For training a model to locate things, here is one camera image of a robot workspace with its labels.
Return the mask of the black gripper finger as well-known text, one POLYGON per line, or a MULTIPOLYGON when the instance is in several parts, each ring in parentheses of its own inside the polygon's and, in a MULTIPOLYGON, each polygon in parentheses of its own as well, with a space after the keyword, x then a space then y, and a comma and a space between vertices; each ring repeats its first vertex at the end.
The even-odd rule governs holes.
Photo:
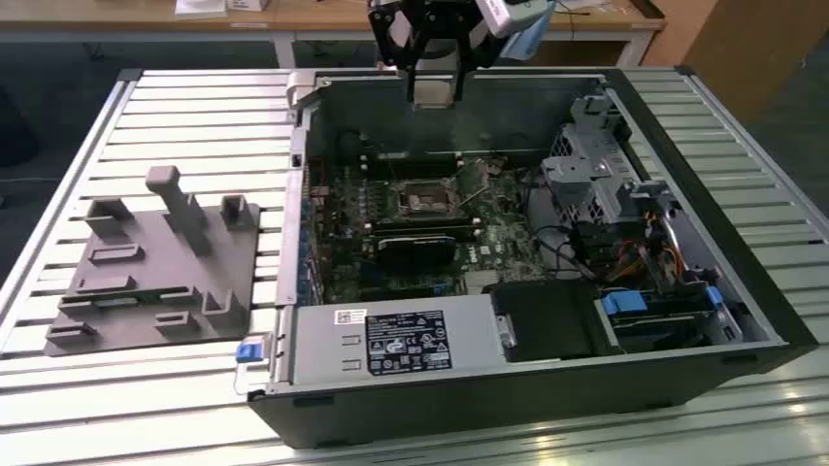
POLYGON ((410 32, 407 47, 410 54, 409 64, 406 67, 407 101, 413 103, 415 101, 417 64, 425 52, 425 35, 415 28, 413 28, 410 32))
POLYGON ((457 70, 453 77, 453 100, 462 99, 466 74, 475 68, 474 51, 470 39, 471 29, 466 27, 457 36, 457 70))

